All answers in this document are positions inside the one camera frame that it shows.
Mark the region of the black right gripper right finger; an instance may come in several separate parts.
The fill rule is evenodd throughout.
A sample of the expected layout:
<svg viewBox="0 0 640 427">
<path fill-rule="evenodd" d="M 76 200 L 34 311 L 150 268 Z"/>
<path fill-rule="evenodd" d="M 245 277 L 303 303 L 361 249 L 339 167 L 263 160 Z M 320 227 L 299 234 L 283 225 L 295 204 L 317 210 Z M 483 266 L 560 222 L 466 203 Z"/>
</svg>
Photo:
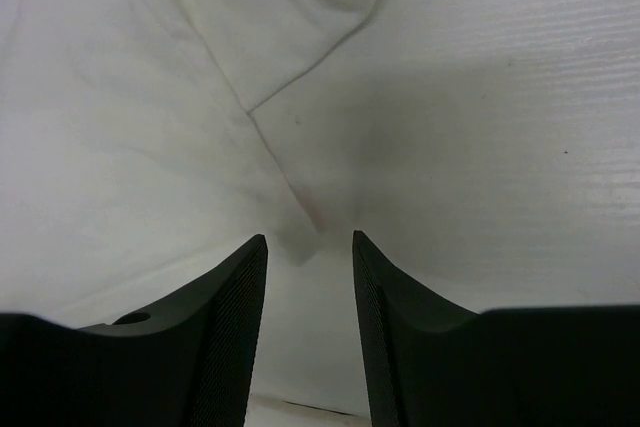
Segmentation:
<svg viewBox="0 0 640 427">
<path fill-rule="evenodd" d="M 467 310 L 353 235 L 376 426 L 635 426 L 635 305 Z"/>
</svg>

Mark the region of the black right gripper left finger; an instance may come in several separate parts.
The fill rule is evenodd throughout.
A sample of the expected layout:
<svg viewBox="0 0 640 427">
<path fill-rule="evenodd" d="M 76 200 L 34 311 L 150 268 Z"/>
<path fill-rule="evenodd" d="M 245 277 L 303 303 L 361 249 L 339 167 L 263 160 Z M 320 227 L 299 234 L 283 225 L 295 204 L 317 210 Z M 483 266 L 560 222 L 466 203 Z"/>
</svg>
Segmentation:
<svg viewBox="0 0 640 427">
<path fill-rule="evenodd" d="M 256 235 L 217 267 L 110 324 L 1 317 L 5 426 L 240 426 L 264 305 Z"/>
</svg>

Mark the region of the white tank top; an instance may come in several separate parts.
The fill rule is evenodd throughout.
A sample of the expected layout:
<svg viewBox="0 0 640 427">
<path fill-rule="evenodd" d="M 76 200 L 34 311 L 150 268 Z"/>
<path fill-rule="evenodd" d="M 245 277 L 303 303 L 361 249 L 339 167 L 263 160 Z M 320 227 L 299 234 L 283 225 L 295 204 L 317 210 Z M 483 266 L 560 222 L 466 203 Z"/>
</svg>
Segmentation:
<svg viewBox="0 0 640 427">
<path fill-rule="evenodd" d="M 71 326 L 270 247 L 255 392 L 364 414 L 350 239 L 257 110 L 378 0 L 1 0 L 1 307 Z"/>
</svg>

